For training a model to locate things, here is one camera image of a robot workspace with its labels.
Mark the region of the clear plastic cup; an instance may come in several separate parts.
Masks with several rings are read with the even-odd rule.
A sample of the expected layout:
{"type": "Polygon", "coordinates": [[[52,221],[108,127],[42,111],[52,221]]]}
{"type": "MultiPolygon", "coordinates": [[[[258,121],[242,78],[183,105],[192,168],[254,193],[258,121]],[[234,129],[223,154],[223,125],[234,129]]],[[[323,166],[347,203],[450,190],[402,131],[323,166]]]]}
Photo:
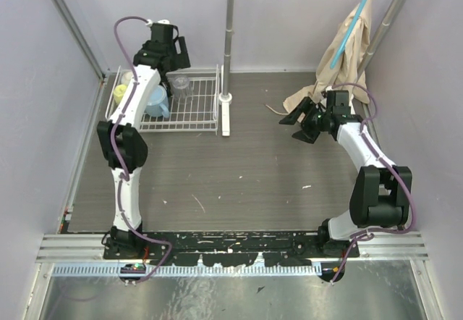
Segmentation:
{"type": "Polygon", "coordinates": [[[176,99],[192,96],[192,86],[187,76],[176,76],[171,79],[171,92],[176,99]]]}

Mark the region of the white speckled mug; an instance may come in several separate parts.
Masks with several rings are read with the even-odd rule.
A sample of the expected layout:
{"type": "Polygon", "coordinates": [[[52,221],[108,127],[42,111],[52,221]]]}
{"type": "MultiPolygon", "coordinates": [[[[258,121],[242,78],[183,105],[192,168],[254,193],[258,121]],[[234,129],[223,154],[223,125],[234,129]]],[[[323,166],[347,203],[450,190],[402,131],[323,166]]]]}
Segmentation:
{"type": "Polygon", "coordinates": [[[121,76],[120,83],[122,85],[128,86],[132,78],[133,78],[133,73],[131,71],[127,71],[121,76]]]}

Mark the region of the blue mug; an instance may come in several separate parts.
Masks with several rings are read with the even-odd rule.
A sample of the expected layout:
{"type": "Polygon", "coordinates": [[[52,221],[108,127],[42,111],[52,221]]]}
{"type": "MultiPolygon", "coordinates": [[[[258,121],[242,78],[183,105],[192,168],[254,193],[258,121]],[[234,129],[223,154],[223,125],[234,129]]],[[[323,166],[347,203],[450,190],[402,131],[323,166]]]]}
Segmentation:
{"type": "Polygon", "coordinates": [[[165,87],[158,85],[153,89],[145,107],[145,113],[152,118],[168,119],[170,117],[169,99],[165,87]]]}

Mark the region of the yellow mug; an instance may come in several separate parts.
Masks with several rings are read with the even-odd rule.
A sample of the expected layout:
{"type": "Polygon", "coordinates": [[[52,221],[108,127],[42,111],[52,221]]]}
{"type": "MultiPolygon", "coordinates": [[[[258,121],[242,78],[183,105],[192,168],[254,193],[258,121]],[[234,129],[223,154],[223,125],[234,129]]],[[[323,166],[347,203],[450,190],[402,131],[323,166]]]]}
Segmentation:
{"type": "Polygon", "coordinates": [[[120,105],[124,94],[126,93],[127,90],[127,85],[124,84],[119,84],[113,89],[113,100],[116,106],[120,105]]]}

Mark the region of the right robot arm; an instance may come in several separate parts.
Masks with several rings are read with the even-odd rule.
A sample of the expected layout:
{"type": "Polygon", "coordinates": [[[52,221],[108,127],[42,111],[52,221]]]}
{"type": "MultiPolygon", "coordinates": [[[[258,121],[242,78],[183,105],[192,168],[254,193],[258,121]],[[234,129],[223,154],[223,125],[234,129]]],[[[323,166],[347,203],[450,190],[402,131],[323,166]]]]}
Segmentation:
{"type": "Polygon", "coordinates": [[[325,220],[317,231],[320,254],[332,258],[343,242],[370,238],[376,232],[408,233],[414,225],[412,172],[391,161],[374,142],[365,120],[353,113],[349,92],[328,90],[324,104],[303,98],[280,120],[300,125],[293,138],[313,144],[323,132],[344,148],[357,170],[357,178],[343,214],[325,220]]]}

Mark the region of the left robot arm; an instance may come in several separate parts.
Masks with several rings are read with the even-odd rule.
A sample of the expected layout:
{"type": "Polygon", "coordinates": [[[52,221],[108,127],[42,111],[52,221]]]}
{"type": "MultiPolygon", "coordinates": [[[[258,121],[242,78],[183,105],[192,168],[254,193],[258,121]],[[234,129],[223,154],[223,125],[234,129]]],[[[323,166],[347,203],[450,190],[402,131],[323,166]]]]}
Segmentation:
{"type": "Polygon", "coordinates": [[[190,67],[185,39],[176,25],[168,20],[143,22],[150,28],[150,39],[134,56],[125,57],[132,72],[128,88],[109,120],[97,124],[115,190],[115,216],[107,244],[128,259],[141,257],[149,241],[143,235],[139,208],[140,175],[148,158],[140,122],[153,94],[157,95],[160,116],[169,117],[171,88],[167,75],[190,67]]]}

